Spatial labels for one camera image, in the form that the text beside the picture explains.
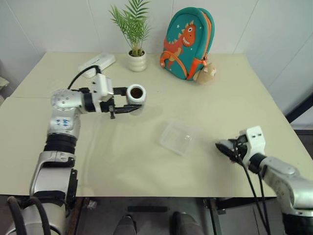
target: clear plastic box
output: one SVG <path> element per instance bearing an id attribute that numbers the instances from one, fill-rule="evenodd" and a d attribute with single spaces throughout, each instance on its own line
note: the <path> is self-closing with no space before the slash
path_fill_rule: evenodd
<path id="1" fill-rule="evenodd" d="M 160 144 L 173 152 L 186 156 L 196 138 L 196 130 L 179 121 L 171 121 L 160 137 Z"/>

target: white table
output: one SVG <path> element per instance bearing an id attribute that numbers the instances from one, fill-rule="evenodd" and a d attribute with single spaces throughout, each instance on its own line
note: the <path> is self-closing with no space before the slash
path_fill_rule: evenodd
<path id="1" fill-rule="evenodd" d="M 47 53 L 1 106 L 0 194 L 28 194 L 46 140 L 51 93 L 66 88 L 78 65 L 94 55 Z M 108 114 L 81 116 L 75 152 L 77 196 L 252 196 L 243 169 L 214 143 L 255 125 L 263 129 L 267 155 L 313 179 L 313 161 L 244 55 L 211 55 L 217 75 L 205 86 L 174 77 L 158 65 L 158 55 L 149 55 L 150 64 L 140 73 L 124 67 L 126 56 L 116 57 L 104 73 L 115 87 L 142 84 L 147 90 L 146 106 L 140 116 L 116 115 L 115 120 Z M 80 77 L 73 88 L 90 82 Z M 173 119 L 199 130 L 186 157 L 158 143 Z M 257 186 L 257 177 L 251 177 Z M 266 186 L 265 195 L 275 194 Z"/>

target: stuffed animal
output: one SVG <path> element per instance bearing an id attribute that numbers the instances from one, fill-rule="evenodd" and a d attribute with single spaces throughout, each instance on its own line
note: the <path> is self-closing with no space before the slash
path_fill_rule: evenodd
<path id="1" fill-rule="evenodd" d="M 212 63 L 210 63 L 204 66 L 202 70 L 196 72 L 196 74 L 194 75 L 194 80 L 198 84 L 202 85 L 204 83 L 207 83 L 213 80 L 215 74 L 216 74 L 216 69 L 214 68 Z"/>

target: dinosaur print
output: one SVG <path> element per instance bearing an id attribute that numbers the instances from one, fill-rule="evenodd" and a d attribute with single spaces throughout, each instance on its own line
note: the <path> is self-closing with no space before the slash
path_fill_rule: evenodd
<path id="1" fill-rule="evenodd" d="M 196 27 L 194 25 L 194 21 L 187 23 L 185 29 L 183 29 L 182 34 L 178 34 L 178 39 L 174 39 L 171 42 L 166 40 L 166 36 L 164 39 L 164 48 L 165 51 L 169 51 L 173 53 L 176 57 L 183 54 L 183 46 L 191 47 L 196 40 Z M 171 70 L 171 66 L 175 61 L 175 57 L 169 53 L 163 53 L 160 58 L 160 64 L 162 67 L 165 66 L 165 60 L 169 60 L 167 67 Z"/>

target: teal backpack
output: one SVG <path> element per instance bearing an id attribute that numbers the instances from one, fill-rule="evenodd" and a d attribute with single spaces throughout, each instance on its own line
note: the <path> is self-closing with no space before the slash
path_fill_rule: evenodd
<path id="1" fill-rule="evenodd" d="M 213 37 L 214 22 L 207 10 L 180 10 L 168 26 L 161 66 L 181 79 L 193 80 L 195 73 L 206 65 Z"/>

